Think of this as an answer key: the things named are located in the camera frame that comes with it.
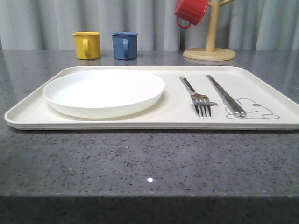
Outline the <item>blue enamel mug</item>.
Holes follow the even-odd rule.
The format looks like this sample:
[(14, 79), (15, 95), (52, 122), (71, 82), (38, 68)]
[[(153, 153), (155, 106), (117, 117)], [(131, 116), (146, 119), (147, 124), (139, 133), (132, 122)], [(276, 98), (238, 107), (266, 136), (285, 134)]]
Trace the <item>blue enamel mug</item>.
[(132, 60), (137, 58), (136, 32), (114, 32), (112, 33), (114, 58), (118, 60)]

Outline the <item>grey curtain backdrop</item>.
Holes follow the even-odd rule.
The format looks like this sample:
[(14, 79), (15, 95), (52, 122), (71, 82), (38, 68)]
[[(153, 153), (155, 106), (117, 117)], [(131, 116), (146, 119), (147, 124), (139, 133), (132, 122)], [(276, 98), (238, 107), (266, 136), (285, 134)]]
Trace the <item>grey curtain backdrop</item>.
[[(189, 29), (178, 27), (174, 0), (3, 0), (4, 50), (73, 50), (73, 32), (98, 31), (102, 50), (111, 34), (138, 33), (141, 51), (204, 47), (209, 13)], [(298, 50), (296, 0), (235, 0), (220, 8), (216, 45), (232, 50)]]

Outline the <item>silver metal fork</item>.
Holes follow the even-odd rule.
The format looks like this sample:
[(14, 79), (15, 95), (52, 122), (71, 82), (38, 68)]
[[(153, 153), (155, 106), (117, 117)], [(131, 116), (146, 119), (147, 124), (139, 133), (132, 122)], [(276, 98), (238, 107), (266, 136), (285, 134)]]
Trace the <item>silver metal fork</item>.
[(197, 116), (199, 118), (211, 118), (212, 111), (208, 96), (197, 93), (184, 76), (180, 76), (179, 78), (191, 93), (191, 100), (193, 102)]

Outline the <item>white round plate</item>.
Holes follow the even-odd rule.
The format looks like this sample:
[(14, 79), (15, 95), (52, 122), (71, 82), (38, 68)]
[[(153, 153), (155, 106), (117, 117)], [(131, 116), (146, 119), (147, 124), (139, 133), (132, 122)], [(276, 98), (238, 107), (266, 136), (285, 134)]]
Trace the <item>white round plate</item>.
[(44, 87), (43, 95), (63, 114), (107, 119), (148, 109), (164, 89), (164, 80), (148, 71), (104, 69), (57, 78)]

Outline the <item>red ribbed mug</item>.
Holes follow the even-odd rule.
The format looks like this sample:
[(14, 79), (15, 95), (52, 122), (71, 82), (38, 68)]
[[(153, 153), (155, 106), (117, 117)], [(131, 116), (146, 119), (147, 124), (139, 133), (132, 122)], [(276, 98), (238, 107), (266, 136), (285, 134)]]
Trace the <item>red ribbed mug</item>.
[[(188, 29), (191, 25), (198, 25), (204, 17), (208, 4), (208, 0), (178, 0), (174, 10), (178, 26)], [(187, 21), (188, 25), (181, 25), (179, 19)]]

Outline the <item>yellow enamel mug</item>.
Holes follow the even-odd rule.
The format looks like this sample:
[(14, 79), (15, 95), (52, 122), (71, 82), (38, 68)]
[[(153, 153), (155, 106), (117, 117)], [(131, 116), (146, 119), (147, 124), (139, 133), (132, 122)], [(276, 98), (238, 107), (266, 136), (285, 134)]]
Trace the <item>yellow enamel mug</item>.
[(93, 60), (101, 57), (100, 32), (79, 31), (72, 33), (77, 59)]

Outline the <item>wooden mug tree stand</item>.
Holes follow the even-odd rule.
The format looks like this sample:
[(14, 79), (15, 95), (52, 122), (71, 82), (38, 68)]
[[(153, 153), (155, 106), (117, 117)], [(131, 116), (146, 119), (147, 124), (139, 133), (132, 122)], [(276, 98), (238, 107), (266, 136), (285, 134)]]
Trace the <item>wooden mug tree stand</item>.
[(233, 50), (217, 48), (216, 47), (216, 34), (218, 27), (218, 17), (220, 7), (232, 2), (231, 0), (211, 0), (208, 5), (211, 8), (209, 27), (207, 33), (206, 47), (205, 48), (192, 48), (186, 49), (183, 56), (202, 61), (228, 61), (236, 58)]

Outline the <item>cream rabbit serving tray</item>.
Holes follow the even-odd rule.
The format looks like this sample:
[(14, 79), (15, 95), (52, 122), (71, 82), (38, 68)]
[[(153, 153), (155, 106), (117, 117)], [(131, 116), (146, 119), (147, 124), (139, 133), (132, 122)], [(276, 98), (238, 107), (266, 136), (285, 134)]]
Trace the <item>cream rabbit serving tray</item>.
[[(23, 130), (78, 129), (220, 129), (296, 130), (299, 127), (297, 103), (272, 88), (249, 71), (232, 66), (135, 66), (161, 77), (166, 84), (161, 99), (151, 108), (112, 119), (82, 119), (61, 114), (37, 88), (5, 113), (11, 127)], [(211, 75), (246, 111), (245, 118), (230, 114), (207, 75)], [(212, 106), (210, 118), (199, 118), (190, 95), (179, 80), (184, 76), (199, 93), (207, 95)]]

